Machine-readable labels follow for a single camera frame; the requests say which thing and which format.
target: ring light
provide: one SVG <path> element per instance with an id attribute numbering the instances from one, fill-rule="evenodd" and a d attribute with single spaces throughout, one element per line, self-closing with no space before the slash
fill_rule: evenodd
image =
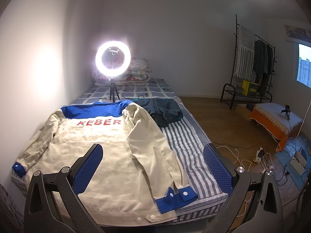
<path id="1" fill-rule="evenodd" d="M 124 62 L 119 68 L 108 69 L 107 67 L 105 67 L 103 65 L 102 56 L 108 48 L 113 47 L 113 46 L 119 48 L 124 53 Z M 130 62 L 131 62 L 130 49 L 127 47 L 126 44 L 124 44 L 120 41 L 106 42 L 98 49 L 98 51 L 96 53 L 96 57 L 95 57 L 95 62 L 96 62 L 96 66 L 97 66 L 98 70 L 102 74 L 109 76 L 109 77 L 117 76 L 119 74 L 124 73 L 125 70 L 128 68 L 128 66 L 130 65 Z"/>

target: bed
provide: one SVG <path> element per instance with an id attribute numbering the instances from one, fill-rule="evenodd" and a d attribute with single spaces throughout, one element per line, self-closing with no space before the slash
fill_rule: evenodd
<path id="1" fill-rule="evenodd" d="M 118 85 L 117 88 L 120 100 L 138 97 L 170 98 L 179 104 L 183 112 L 182 120 L 161 128 L 161 131 L 166 136 L 171 149 L 177 153 L 190 185 L 199 198 L 188 206 L 178 209 L 177 218 L 165 224 L 185 223 L 214 216 L 231 193 L 231 184 L 223 182 L 226 173 L 218 174 L 221 171 L 219 171 L 219 165 L 214 164 L 211 142 L 194 117 L 183 106 L 181 99 L 163 79 L 151 79 L 144 85 Z M 95 85 L 77 98 L 72 105 L 110 102 L 109 93 L 109 85 Z M 12 171 L 11 179 L 23 194 L 27 193 L 24 180 L 14 171 Z"/>

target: jacket sleeve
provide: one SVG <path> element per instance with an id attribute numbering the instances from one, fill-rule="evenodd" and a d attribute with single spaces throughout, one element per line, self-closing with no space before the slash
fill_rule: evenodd
<path id="1" fill-rule="evenodd" d="M 13 165 L 17 175 L 22 177 L 38 161 L 57 133 L 59 125 L 64 121 L 65 117 L 61 109 L 50 115 L 44 126 L 28 142 L 26 149 L 21 152 Z"/>
<path id="2" fill-rule="evenodd" d="M 133 156 L 143 166 L 152 196 L 161 213 L 195 201 L 198 196 L 189 186 L 182 165 L 148 112 L 131 103 L 123 115 Z"/>

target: window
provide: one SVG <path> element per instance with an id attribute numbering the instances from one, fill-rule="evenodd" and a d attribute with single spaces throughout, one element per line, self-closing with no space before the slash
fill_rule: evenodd
<path id="1" fill-rule="evenodd" d="M 311 47 L 299 44 L 297 81 L 311 88 Z"/>

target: dark green cloth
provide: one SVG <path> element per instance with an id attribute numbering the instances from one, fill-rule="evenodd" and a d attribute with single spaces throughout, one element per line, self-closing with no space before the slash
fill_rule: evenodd
<path id="1" fill-rule="evenodd" d="M 258 89 L 258 92 L 260 95 L 265 95 L 267 88 L 268 88 L 268 84 L 269 84 L 269 78 L 270 78 L 270 74 L 273 71 L 273 59 L 274 59 L 274 55 L 273 55 L 273 49 L 269 46 L 267 46 L 267 53 L 268 53 L 268 68 L 267 68 L 267 73 L 263 73 L 262 75 L 262 80 L 260 83 L 260 87 Z"/>
<path id="2" fill-rule="evenodd" d="M 132 101 L 143 107 L 159 127 L 167 127 L 183 118 L 183 112 L 173 99 L 150 98 Z"/>
<path id="3" fill-rule="evenodd" d="M 267 45 L 261 40 L 255 42 L 253 71 L 256 74 L 255 83 L 259 83 L 262 79 L 262 75 L 268 72 Z"/>

